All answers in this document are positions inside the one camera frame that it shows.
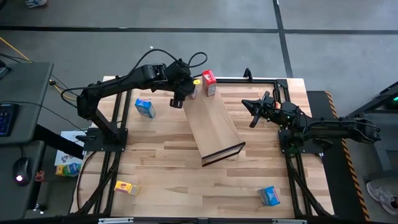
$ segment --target gray floor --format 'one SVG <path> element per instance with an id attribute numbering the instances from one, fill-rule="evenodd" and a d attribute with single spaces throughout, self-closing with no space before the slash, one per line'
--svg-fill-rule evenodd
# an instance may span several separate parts
<path id="1" fill-rule="evenodd" d="M 285 29 L 398 29 L 398 1 L 394 0 L 279 0 L 279 5 Z M 15 0 L 0 11 L 0 24 L 277 28 L 272 0 L 52 0 L 41 9 L 27 9 L 22 0 Z M 53 74 L 68 86 L 85 86 L 104 75 L 124 75 L 151 47 L 185 60 L 197 51 L 206 52 L 208 63 L 193 73 L 210 68 L 217 76 L 240 77 L 249 67 L 256 77 L 286 77 L 278 34 L 0 31 L 0 36 L 31 60 L 53 62 Z M 341 116 L 397 81 L 398 35 L 290 34 L 286 40 L 294 77 L 304 78 L 307 90 L 331 91 Z M 4 44 L 0 44 L 0 52 L 17 56 Z M 157 62 L 171 60 L 154 53 L 143 61 Z M 45 106 L 80 127 L 89 125 L 54 89 L 47 92 Z M 46 111 L 39 122 L 57 133 L 74 129 Z M 359 178 L 374 172 L 370 149 L 355 142 L 349 146 Z M 54 172 L 54 157 L 54 150 L 47 150 L 48 174 Z M 45 215 L 66 214 L 75 179 L 47 177 L 50 208 Z M 397 180 L 378 180 L 377 184 L 398 194 Z M 387 214 L 367 195 L 364 184 L 362 188 L 372 220 L 398 223 L 398 217 Z"/>

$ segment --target black line on floor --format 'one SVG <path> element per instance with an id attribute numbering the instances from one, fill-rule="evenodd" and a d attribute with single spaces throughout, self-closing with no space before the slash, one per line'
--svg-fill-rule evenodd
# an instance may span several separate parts
<path id="1" fill-rule="evenodd" d="M 285 34 L 325 34 L 325 35 L 397 35 L 398 30 L 316 30 L 285 29 Z"/>
<path id="2" fill-rule="evenodd" d="M 0 26 L 0 30 L 47 32 L 196 32 L 277 34 L 278 29 L 246 28 L 134 28 L 134 27 L 57 27 L 57 26 Z"/>
<path id="3" fill-rule="evenodd" d="M 290 63 L 289 51 L 287 50 L 286 36 L 284 32 L 284 25 L 282 22 L 282 14 L 280 13 L 278 0 L 272 0 L 274 4 L 276 24 L 279 30 L 280 47 L 282 49 L 282 57 L 284 59 L 285 71 L 287 78 L 293 78 L 292 64 Z"/>

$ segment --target blue carton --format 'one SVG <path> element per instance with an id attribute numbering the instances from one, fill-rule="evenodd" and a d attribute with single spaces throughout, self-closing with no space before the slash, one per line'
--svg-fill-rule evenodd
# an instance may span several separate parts
<path id="1" fill-rule="evenodd" d="M 280 204 L 274 186 L 258 190 L 263 205 L 274 206 Z"/>
<path id="2" fill-rule="evenodd" d="M 150 101 L 137 99 L 135 106 L 141 116 L 147 118 L 155 117 L 155 109 Z"/>

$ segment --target black stand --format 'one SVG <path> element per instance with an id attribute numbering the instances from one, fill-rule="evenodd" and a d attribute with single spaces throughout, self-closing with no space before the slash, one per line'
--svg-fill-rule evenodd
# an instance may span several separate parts
<path id="1" fill-rule="evenodd" d="M 54 149 L 59 149 L 73 157 L 79 159 L 83 158 L 83 147 L 53 133 L 39 124 L 36 125 L 35 133 L 33 135 L 33 141 L 36 140 L 43 141 L 46 145 L 53 147 Z"/>

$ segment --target wooden tabletop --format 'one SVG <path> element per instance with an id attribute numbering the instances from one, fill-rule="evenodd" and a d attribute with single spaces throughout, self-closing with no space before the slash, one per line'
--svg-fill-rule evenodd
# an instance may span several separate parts
<path id="1" fill-rule="evenodd" d="M 311 116 L 304 80 L 287 80 L 291 101 Z M 217 84 L 217 89 L 246 146 L 238 155 L 206 167 L 201 166 L 201 156 L 184 111 L 169 106 L 173 93 L 133 90 L 127 122 L 129 137 L 122 153 L 118 180 L 138 184 L 141 189 L 138 196 L 115 192 L 112 216 L 294 217 L 286 162 L 277 138 L 279 127 L 261 119 L 254 129 L 250 128 L 252 117 L 241 103 L 242 99 L 257 100 L 265 91 L 272 92 L 272 86 Z M 137 97 L 153 103 L 154 119 L 139 115 L 134 107 Z M 104 98 L 98 106 L 109 120 L 115 98 Z M 103 152 L 93 156 L 81 177 L 82 205 L 98 185 L 103 157 Z M 302 157 L 308 188 L 326 211 L 333 213 L 321 160 L 311 154 Z M 275 187 L 280 199 L 280 204 L 274 207 L 262 206 L 257 194 L 258 189 L 269 186 Z M 107 194 L 108 188 L 104 191 L 101 211 Z M 299 190 L 298 195 L 304 212 Z M 74 211 L 76 200 L 71 209 Z"/>

